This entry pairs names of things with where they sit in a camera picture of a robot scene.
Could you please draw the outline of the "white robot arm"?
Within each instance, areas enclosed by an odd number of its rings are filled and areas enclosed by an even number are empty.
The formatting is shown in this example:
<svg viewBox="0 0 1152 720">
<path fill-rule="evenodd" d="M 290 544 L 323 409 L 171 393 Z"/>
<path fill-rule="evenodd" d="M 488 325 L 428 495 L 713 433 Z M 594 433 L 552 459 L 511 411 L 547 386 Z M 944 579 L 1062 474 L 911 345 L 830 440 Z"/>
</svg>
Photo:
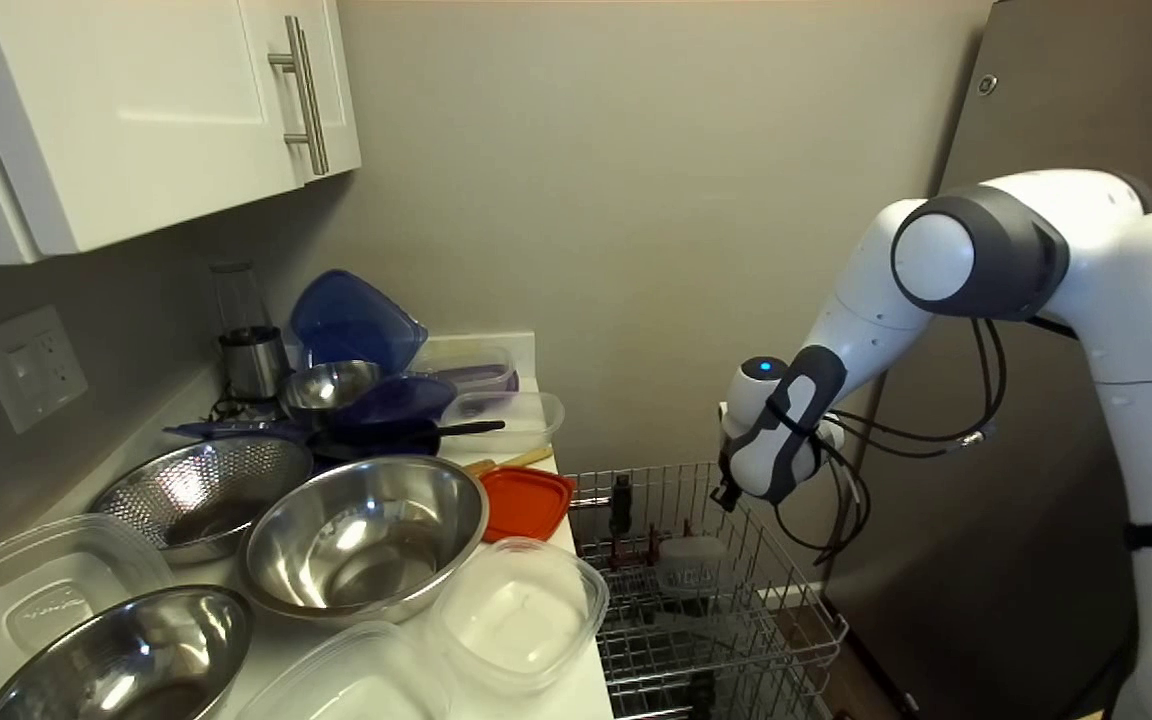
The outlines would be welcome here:
<svg viewBox="0 0 1152 720">
<path fill-rule="evenodd" d="M 832 409 L 938 321 L 1068 334 L 1128 499 L 1137 655 L 1113 720 L 1152 720 L 1152 199 L 1105 166 L 1028 166 L 883 202 L 792 356 L 750 356 L 721 399 L 723 508 L 781 505 L 830 457 Z"/>
</svg>

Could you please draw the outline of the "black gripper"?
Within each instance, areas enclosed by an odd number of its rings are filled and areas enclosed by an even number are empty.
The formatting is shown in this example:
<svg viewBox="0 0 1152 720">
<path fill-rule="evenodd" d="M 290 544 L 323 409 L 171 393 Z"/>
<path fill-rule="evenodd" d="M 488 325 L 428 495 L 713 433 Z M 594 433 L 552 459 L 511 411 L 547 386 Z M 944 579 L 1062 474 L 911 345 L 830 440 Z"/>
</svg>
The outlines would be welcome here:
<svg viewBox="0 0 1152 720">
<path fill-rule="evenodd" d="M 745 486 L 738 481 L 738 448 L 723 445 L 717 468 L 721 468 L 721 481 L 713 486 L 713 505 L 723 511 L 738 511 L 738 505 L 745 495 Z"/>
</svg>

